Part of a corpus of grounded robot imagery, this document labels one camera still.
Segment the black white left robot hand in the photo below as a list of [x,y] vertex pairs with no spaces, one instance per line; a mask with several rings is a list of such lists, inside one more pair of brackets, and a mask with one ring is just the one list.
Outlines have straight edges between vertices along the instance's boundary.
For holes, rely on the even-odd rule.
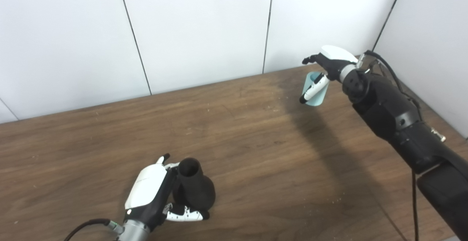
[[216,200],[214,183],[197,159],[167,164],[169,157],[165,154],[140,171],[124,203],[124,232],[150,233],[165,221],[209,219]]

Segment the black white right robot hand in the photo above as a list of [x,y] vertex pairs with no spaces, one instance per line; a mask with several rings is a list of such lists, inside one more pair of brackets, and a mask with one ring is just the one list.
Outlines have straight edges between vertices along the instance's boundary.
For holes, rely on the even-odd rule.
[[302,60],[303,65],[317,63],[326,72],[320,73],[299,98],[301,104],[316,101],[321,93],[325,93],[331,81],[342,82],[352,70],[358,68],[359,59],[343,48],[324,45],[318,54],[313,54]]

